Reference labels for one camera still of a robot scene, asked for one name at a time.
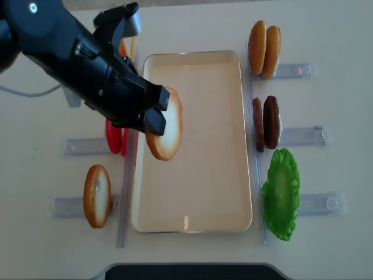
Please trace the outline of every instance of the rectangular tray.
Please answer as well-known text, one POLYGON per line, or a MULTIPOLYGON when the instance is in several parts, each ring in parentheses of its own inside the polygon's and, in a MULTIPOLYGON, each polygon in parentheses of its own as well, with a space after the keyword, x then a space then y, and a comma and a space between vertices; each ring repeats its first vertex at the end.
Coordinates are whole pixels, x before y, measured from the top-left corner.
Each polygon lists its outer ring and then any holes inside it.
POLYGON ((152 55, 144 77, 174 88, 184 133, 169 162, 139 134, 132 194, 138 232, 242 232, 252 220, 240 61, 232 51, 152 55))

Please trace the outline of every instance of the white table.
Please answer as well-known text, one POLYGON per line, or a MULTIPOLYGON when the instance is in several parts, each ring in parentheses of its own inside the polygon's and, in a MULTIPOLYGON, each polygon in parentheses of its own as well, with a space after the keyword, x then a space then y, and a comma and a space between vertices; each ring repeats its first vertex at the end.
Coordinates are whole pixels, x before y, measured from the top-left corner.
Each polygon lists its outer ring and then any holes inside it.
MULTIPOLYGON (((126 247, 116 248, 118 218, 93 230, 82 219, 51 220, 48 197, 82 196, 88 168, 109 170, 113 192, 123 182, 123 159, 58 156, 61 139, 102 137, 104 119, 82 106, 69 109, 62 90, 28 99, 0 93, 0 278, 87 279, 114 264, 269 264, 290 278, 373 278, 373 55, 372 1, 269 1, 143 8, 141 63, 151 54, 233 50, 245 63, 245 41, 253 24, 281 28, 281 63, 313 62, 311 81, 271 81, 255 96, 276 95, 285 127, 327 124, 333 143, 291 148, 302 193, 343 191, 349 214, 298 217, 290 242, 269 234, 261 244, 258 192, 250 160, 251 227, 240 234, 152 234, 129 229, 126 247)), ((95 12, 75 15, 90 29, 95 12)), ((242 76, 246 92, 246 76, 242 76)), ((0 76, 0 84, 26 92, 56 85, 25 57, 0 76)), ((263 155, 266 172, 272 153, 263 155)))

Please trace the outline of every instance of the gray cable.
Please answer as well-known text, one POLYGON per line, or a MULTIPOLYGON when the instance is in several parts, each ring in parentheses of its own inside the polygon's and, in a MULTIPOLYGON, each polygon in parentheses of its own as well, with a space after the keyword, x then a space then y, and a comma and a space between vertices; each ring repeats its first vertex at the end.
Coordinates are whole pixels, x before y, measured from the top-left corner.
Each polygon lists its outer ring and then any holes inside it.
POLYGON ((45 92, 41 92, 41 93, 18 92, 17 90, 8 89, 7 87, 1 86, 1 85, 0 85, 0 90, 3 90, 4 92, 8 92, 8 93, 11 93, 11 94, 14 94, 14 95, 23 96, 23 97, 41 97, 41 96, 45 96, 45 95, 48 95, 48 94, 56 91, 60 87, 61 87, 61 85, 58 85, 58 86, 52 87, 51 89, 48 89, 45 92))

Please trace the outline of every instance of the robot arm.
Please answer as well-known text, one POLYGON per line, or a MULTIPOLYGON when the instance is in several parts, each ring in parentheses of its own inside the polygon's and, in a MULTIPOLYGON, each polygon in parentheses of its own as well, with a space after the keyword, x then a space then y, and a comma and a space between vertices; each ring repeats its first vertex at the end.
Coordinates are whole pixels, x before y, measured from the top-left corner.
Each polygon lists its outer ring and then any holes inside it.
POLYGON ((93 34, 62 0, 0 0, 0 7, 0 71, 22 52, 115 126, 163 135, 169 92, 118 53, 121 39, 141 30, 137 3, 101 12, 93 34))

